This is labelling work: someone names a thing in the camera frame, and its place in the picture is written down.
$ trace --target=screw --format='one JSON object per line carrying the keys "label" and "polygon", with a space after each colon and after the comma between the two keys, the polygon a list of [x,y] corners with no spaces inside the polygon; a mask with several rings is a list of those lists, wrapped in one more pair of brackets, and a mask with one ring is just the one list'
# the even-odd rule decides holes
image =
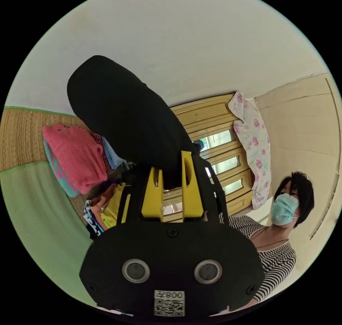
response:
{"label": "screw", "polygon": [[251,285],[251,286],[249,286],[249,287],[247,288],[246,294],[247,294],[247,295],[251,295],[251,294],[254,293],[254,290],[255,290],[255,286],[254,286],[254,285]]}
{"label": "screw", "polygon": [[97,291],[97,288],[96,288],[96,286],[93,284],[93,283],[91,283],[90,285],[89,285],[89,289],[92,291],[92,292],[96,292]]}
{"label": "screw", "polygon": [[170,238],[175,238],[175,237],[177,237],[177,235],[178,235],[178,230],[177,229],[168,229],[167,230],[167,232],[166,232],[166,234],[168,235],[168,237],[170,237]]}

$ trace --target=white ceiling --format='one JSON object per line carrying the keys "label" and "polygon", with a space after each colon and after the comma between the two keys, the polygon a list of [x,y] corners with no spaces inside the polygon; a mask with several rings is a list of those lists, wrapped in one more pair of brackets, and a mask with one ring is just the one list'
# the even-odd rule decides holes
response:
{"label": "white ceiling", "polygon": [[327,72],[305,36],[259,0],[89,0],[39,40],[6,106],[73,114],[67,81],[95,54],[130,69],[169,105],[233,90],[250,99]]}

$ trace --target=necklace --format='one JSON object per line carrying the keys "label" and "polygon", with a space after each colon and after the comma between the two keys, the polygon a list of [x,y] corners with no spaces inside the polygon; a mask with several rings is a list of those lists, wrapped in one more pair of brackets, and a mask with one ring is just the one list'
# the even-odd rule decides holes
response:
{"label": "necklace", "polygon": [[[253,239],[256,239],[262,232],[264,232],[265,230],[266,230],[267,228],[264,228],[262,231],[260,231]],[[280,240],[280,241],[276,241],[276,242],[273,242],[273,243],[269,243],[269,244],[267,244],[267,245],[265,245],[265,246],[260,246],[260,247],[256,247],[257,249],[259,249],[259,248],[264,248],[264,247],[268,247],[268,246],[270,246],[270,245],[272,245],[272,244],[276,244],[276,243],[279,243],[279,242],[283,242],[283,241],[288,241],[289,239],[286,239],[286,240]]]}

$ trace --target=yellow cloth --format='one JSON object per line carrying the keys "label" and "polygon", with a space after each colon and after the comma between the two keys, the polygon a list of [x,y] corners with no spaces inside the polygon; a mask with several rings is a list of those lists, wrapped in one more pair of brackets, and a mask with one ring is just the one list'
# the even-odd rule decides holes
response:
{"label": "yellow cloth", "polygon": [[116,220],[118,219],[118,211],[120,206],[120,200],[122,192],[125,188],[125,183],[118,185],[114,190],[114,195],[110,199],[107,207],[102,211],[101,218],[107,228],[116,226]]}

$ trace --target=woven mat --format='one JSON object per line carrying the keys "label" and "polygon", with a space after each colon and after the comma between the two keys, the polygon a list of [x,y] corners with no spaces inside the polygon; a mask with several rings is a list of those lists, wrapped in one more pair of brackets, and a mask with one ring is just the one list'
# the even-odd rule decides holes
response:
{"label": "woven mat", "polygon": [[[0,172],[24,164],[47,161],[43,146],[44,125],[87,126],[77,117],[26,109],[4,109],[0,123]],[[74,210],[83,218],[86,196],[69,198]]]}
{"label": "woven mat", "polygon": [[0,173],[8,214],[40,269],[73,298],[95,306],[78,274],[92,241],[48,162]]}

